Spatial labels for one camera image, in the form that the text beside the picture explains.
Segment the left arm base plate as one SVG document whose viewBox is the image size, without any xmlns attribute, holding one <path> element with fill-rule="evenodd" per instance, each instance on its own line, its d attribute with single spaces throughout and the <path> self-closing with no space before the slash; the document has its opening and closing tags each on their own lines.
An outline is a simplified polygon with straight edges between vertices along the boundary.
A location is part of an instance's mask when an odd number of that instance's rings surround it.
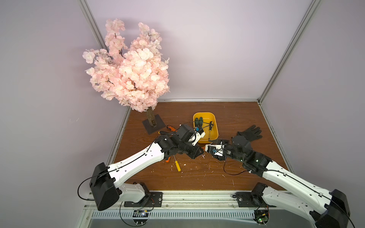
<svg viewBox="0 0 365 228">
<path fill-rule="evenodd" d="M 125 208 L 145 208 L 145 207 L 161 207 L 163 200 L 162 192 L 151 192 L 146 194 L 139 202 L 126 201 L 124 202 Z"/>
</svg>

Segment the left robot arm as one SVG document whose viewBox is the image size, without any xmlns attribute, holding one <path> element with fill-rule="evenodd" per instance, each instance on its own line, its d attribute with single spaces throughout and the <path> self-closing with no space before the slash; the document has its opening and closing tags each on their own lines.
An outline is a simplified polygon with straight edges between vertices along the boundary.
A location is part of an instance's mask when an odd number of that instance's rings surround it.
<svg viewBox="0 0 365 228">
<path fill-rule="evenodd" d="M 98 164 L 89 182 L 98 211 L 109 209 L 118 201 L 146 205 L 151 196 L 147 187 L 142 183 L 127 184 L 126 181 L 148 166 L 176 154 L 186 154 L 191 159 L 202 155 L 204 151 L 197 143 L 204 136 L 202 128 L 183 124 L 175 132 L 158 135 L 145 149 L 123 161 Z"/>
</svg>

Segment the green black screwdriver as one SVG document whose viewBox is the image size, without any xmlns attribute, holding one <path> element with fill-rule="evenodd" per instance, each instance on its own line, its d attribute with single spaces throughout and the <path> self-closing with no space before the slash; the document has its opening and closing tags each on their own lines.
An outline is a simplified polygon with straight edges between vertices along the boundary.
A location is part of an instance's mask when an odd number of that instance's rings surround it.
<svg viewBox="0 0 365 228">
<path fill-rule="evenodd" d="M 199 126 L 199 119 L 198 118 L 195 118 L 195 120 L 194 120 L 194 126 L 195 127 L 198 127 Z"/>
<path fill-rule="evenodd" d="M 203 125 L 203 118 L 202 118 L 202 117 L 200 117 L 200 118 L 199 118 L 199 127 L 200 127 L 200 128 L 202 128 L 202 125 Z"/>
</svg>

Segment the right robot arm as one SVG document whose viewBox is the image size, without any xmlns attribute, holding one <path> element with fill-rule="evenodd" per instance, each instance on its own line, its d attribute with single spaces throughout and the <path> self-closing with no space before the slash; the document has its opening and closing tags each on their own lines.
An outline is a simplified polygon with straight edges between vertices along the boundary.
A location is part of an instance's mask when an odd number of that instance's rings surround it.
<svg viewBox="0 0 365 228">
<path fill-rule="evenodd" d="M 231 141 L 216 140 L 206 145 L 205 151 L 222 161 L 231 158 L 242 162 L 247 172 L 287 190 L 280 192 L 267 184 L 256 184 L 250 201 L 257 208 L 254 220 L 258 224 L 267 224 L 270 206 L 301 216 L 317 228 L 346 228 L 352 223 L 347 196 L 343 192 L 321 188 L 296 176 L 270 157 L 253 150 L 244 136 L 235 136 Z"/>
</svg>

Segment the black yellow grip screwdriver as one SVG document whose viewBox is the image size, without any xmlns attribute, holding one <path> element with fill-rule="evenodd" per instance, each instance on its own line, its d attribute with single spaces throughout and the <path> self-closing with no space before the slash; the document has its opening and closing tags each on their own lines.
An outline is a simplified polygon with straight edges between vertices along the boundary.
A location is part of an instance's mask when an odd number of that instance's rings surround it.
<svg viewBox="0 0 365 228">
<path fill-rule="evenodd" d="M 213 121 L 210 121 L 210 123 L 209 123 L 209 136 L 208 136 L 208 140 L 210 140 L 210 138 L 211 138 L 211 132 L 212 132 L 213 126 L 214 126 Z"/>
</svg>

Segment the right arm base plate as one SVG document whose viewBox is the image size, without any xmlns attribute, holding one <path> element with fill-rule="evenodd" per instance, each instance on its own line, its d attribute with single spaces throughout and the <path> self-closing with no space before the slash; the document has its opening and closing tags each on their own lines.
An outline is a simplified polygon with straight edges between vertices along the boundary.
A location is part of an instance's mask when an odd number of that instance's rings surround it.
<svg viewBox="0 0 365 228">
<path fill-rule="evenodd" d="M 275 207 L 265 203 L 261 193 L 236 192 L 234 195 L 232 195 L 232 198 L 237 201 L 239 208 L 266 208 L 267 206 L 269 208 Z"/>
</svg>

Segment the yellow plastic storage box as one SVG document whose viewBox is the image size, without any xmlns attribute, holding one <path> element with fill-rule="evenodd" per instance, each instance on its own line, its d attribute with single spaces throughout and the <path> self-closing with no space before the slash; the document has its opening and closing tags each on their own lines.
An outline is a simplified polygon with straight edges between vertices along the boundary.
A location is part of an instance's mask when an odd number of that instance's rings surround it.
<svg viewBox="0 0 365 228">
<path fill-rule="evenodd" d="M 211 112 L 198 112 L 193 115 L 194 128 L 201 127 L 205 135 L 198 142 L 210 143 L 218 139 L 219 132 L 215 115 Z"/>
</svg>

